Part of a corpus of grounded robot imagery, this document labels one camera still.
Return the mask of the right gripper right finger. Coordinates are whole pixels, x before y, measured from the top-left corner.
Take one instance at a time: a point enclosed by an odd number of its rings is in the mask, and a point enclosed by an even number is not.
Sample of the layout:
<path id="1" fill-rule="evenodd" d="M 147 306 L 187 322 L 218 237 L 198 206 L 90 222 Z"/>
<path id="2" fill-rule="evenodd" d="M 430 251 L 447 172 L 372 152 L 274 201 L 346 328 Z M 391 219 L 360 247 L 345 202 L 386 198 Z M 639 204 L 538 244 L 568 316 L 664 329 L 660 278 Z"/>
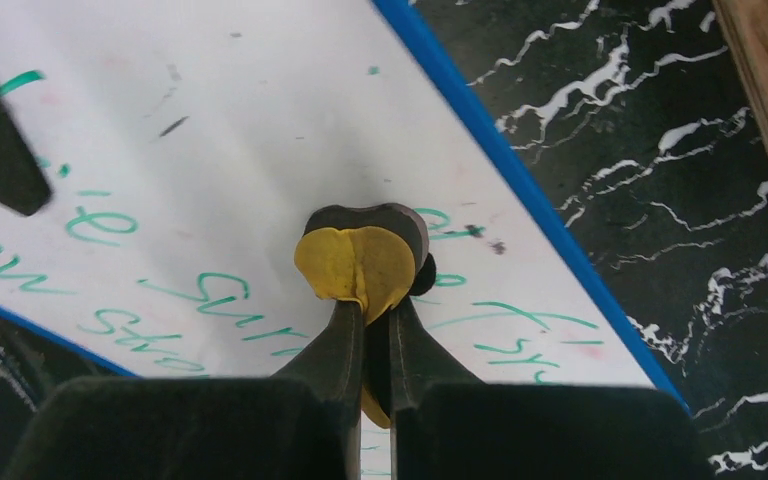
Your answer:
<path id="1" fill-rule="evenodd" d="M 454 425 L 441 395 L 482 381 L 424 328 L 411 299 L 389 320 L 391 459 L 395 479 L 438 479 Z"/>

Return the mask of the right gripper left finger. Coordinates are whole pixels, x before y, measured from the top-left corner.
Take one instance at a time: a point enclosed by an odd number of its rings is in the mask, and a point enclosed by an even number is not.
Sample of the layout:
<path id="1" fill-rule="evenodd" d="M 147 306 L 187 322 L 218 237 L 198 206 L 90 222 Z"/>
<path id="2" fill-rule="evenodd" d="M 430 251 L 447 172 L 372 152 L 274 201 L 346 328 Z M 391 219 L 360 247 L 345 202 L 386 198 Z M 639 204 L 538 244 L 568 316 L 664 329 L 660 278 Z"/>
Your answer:
<path id="1" fill-rule="evenodd" d="M 360 477 L 364 318 L 337 301 L 327 326 L 272 377 L 299 390 L 293 446 L 306 479 Z"/>

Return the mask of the yellow bone-shaped eraser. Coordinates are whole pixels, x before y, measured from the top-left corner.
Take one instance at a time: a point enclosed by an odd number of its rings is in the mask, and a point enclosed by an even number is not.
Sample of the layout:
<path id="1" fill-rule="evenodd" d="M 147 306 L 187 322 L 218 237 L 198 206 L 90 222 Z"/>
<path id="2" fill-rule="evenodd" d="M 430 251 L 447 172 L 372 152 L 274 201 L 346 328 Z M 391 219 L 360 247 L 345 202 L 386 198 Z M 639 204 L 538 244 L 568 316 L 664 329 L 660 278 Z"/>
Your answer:
<path id="1" fill-rule="evenodd" d="M 298 241 L 294 263 L 321 300 L 355 302 L 364 318 L 361 410 L 378 427 L 391 420 L 389 320 L 404 299 L 434 284 L 425 221 L 398 203 L 315 211 Z"/>

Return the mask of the blue framed whiteboard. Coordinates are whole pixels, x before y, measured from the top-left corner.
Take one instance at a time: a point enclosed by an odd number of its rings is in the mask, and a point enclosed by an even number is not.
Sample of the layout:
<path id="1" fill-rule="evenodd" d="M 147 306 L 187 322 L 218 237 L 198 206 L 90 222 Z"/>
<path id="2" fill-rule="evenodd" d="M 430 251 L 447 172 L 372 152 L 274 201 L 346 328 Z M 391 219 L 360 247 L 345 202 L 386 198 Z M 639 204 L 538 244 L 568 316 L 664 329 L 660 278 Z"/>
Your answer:
<path id="1" fill-rule="evenodd" d="M 438 479 L 707 479 L 686 407 L 405 1 L 0 1 L 0 100 L 52 198 L 0 205 L 0 314 L 116 371 L 58 388 L 8 479 L 306 479 L 272 377 L 334 303 L 329 205 L 425 221 L 424 328 L 480 385 Z"/>

